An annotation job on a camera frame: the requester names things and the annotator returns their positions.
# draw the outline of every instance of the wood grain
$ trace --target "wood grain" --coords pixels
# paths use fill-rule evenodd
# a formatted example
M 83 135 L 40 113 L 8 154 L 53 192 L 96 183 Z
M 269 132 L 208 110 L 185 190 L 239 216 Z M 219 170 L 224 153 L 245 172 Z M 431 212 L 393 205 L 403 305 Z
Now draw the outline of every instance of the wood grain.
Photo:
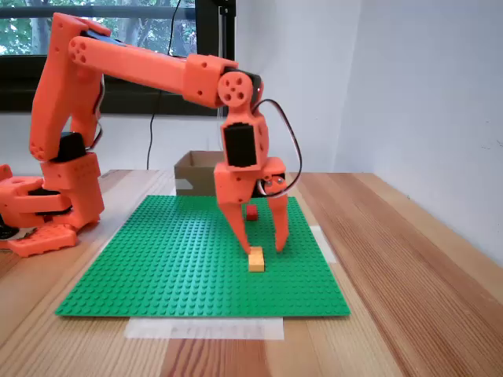
M 336 251 L 347 319 L 285 319 L 284 341 L 168 342 L 125 339 L 125 318 L 56 317 L 132 211 L 174 177 L 113 170 L 100 186 L 101 223 L 77 247 L 0 253 L 0 376 L 503 375 L 501 269 L 371 174 L 304 174 L 291 192 Z
M 28 313 L 26 307 L 19 305 L 16 312 L 5 315 L 2 307 L 2 334 L 5 341 L 0 349 L 1 376 L 159 374 L 167 347 L 166 340 L 125 339 L 123 329 L 127 319 L 62 319 L 54 315 L 64 297 L 143 198 L 147 194 L 164 194 L 168 188 L 173 187 L 173 174 L 132 171 L 119 182 L 117 186 L 110 188 L 111 195 L 104 196 L 106 209 L 100 224 L 102 232 L 89 231 L 90 239 L 87 241 L 86 234 L 81 235 L 81 244 L 86 242 L 87 245 L 80 250 L 76 260 L 69 261 L 64 258 L 64 254 L 66 251 L 79 249 L 80 245 L 65 252 L 36 257 L 43 261 L 49 255 L 59 256 L 54 262 L 59 279 L 54 283 L 52 273 L 39 273 L 31 281 L 40 288 L 30 297 L 20 300 L 20 303 L 30 304 Z M 24 258 L 19 263 L 20 268 L 28 265 L 24 267 L 27 270 L 23 271 L 24 276 L 36 273 L 31 264 L 26 263 L 31 259 Z M 13 291 L 19 291 L 28 285 L 21 280 L 18 284 L 19 287 Z M 46 291 L 39 299 L 41 287 Z M 5 296 L 6 293 L 0 291 L 0 297 Z M 11 313 L 22 313 L 24 317 L 15 320 L 9 315 Z
M 390 204 L 438 250 L 503 303 L 503 273 L 495 262 L 379 177 L 363 173 L 354 176 Z
M 304 174 L 301 193 L 405 374 L 503 373 L 503 308 L 480 284 L 351 174 Z
M 172 339 L 162 377 L 270 376 L 264 341 L 228 339 Z

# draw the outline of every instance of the masking tape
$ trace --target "masking tape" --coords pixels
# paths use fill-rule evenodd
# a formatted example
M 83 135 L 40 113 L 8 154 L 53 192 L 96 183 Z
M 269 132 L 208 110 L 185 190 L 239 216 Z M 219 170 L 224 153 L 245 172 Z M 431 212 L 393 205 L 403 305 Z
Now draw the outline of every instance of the masking tape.
M 325 238 L 325 234 L 323 234 L 321 227 L 319 225 L 313 225 L 310 226 L 310 228 L 327 263 L 337 263 L 336 256 L 333 254 L 332 248 L 327 242 L 327 239 Z
M 283 318 L 131 318 L 128 339 L 284 340 Z

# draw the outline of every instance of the lego baseplate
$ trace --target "lego baseplate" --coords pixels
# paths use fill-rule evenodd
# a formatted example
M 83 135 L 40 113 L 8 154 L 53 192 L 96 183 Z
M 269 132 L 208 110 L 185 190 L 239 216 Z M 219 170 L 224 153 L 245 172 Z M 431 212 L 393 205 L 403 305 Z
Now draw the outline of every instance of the lego baseplate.
M 267 202 L 251 201 L 250 244 L 265 272 L 250 273 L 214 197 L 147 196 L 56 314 L 79 317 L 321 317 L 350 310 L 294 198 L 281 253 Z

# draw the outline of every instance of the cardboard box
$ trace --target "cardboard box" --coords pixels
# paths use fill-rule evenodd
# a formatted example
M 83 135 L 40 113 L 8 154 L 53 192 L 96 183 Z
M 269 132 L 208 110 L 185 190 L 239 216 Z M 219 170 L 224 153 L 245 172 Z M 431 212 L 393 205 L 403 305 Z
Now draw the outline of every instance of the cardboard box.
M 213 170 L 223 152 L 190 151 L 174 165 L 176 195 L 215 196 Z

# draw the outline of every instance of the orange block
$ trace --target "orange block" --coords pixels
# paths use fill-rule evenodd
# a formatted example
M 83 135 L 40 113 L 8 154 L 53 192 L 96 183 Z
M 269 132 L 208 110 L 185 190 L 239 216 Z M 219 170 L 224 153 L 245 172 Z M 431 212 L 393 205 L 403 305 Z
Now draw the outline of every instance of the orange block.
M 248 271 L 250 273 L 263 273 L 264 253 L 260 246 L 250 247 L 250 254 L 248 255 Z

